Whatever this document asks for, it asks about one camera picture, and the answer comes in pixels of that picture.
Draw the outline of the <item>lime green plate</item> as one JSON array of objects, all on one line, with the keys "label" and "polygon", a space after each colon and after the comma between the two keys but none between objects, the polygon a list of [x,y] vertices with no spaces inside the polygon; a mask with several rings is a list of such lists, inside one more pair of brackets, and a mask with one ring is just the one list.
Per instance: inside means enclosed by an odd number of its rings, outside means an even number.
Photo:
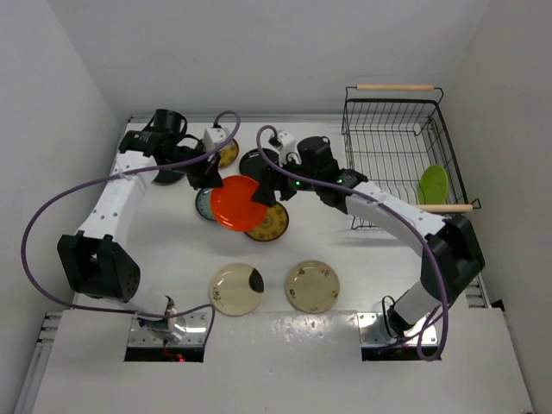
[{"label": "lime green plate", "polygon": [[449,176],[439,164],[429,166],[418,185],[418,198],[421,204],[445,204],[449,194]]}]

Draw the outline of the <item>cream plate with black patch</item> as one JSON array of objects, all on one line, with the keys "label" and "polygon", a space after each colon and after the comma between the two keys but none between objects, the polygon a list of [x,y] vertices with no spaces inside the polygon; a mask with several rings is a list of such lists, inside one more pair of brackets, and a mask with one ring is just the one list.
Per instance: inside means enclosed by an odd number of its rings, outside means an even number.
[{"label": "cream plate with black patch", "polygon": [[211,303],[220,313],[240,317],[253,312],[264,297],[264,279],[246,263],[230,263],[220,268],[209,284]]}]

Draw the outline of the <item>orange plate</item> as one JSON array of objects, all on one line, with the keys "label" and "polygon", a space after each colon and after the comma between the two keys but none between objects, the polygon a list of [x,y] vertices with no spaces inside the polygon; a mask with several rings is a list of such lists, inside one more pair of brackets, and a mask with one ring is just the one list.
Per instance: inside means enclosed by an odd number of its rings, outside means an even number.
[{"label": "orange plate", "polygon": [[247,232],[262,223],[268,207],[252,200],[259,183],[244,175],[223,179],[223,186],[215,188],[210,196],[210,208],[215,220],[224,228]]}]

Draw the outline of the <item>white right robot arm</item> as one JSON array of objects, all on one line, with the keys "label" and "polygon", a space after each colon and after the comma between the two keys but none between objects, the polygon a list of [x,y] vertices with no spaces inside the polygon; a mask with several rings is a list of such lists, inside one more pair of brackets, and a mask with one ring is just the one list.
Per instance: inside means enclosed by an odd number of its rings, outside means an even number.
[{"label": "white right robot arm", "polygon": [[253,199],[273,202],[313,191],[325,205],[367,220],[399,239],[415,251],[422,265],[418,281],[379,317],[382,339],[391,343],[404,338],[437,309],[446,329],[449,309],[485,266],[470,220],[462,214],[445,217],[421,210],[382,190],[362,173],[340,167],[326,137],[305,138],[284,154],[293,142],[283,135],[271,137],[270,143],[280,151],[277,160],[260,148],[264,165]]}]

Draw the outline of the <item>yellow patterned plate front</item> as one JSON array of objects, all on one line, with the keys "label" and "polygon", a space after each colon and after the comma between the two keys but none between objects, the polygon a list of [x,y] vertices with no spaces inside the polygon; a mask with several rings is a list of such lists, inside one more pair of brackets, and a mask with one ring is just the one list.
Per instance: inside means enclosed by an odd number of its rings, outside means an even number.
[{"label": "yellow patterned plate front", "polygon": [[245,236],[256,242],[272,242],[280,238],[288,229],[289,214],[280,203],[270,207],[261,224],[246,231]]}]

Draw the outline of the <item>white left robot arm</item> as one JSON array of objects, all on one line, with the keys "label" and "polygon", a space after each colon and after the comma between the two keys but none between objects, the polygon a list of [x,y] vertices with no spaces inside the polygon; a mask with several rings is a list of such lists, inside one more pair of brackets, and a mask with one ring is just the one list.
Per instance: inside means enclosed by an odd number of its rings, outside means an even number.
[{"label": "white left robot arm", "polygon": [[187,138],[187,121],[171,110],[156,110],[144,129],[126,132],[111,171],[115,179],[106,184],[76,233],[61,236],[57,245],[74,292],[135,312],[140,326],[163,342],[183,338],[184,319],[170,297],[146,284],[125,247],[133,216],[152,183],[172,184],[187,177],[195,189],[222,184],[219,155],[186,162],[228,141],[229,131],[215,122],[202,139],[192,137],[194,147],[182,145]]}]

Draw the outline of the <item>cream floral plate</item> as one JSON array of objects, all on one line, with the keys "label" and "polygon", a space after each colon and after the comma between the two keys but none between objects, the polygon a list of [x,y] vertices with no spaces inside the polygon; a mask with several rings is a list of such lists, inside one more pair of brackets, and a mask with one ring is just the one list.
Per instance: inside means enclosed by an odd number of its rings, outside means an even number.
[{"label": "cream floral plate", "polygon": [[298,311],[318,314],[331,310],[341,291],[336,271],[320,260],[305,260],[285,277],[285,294]]}]

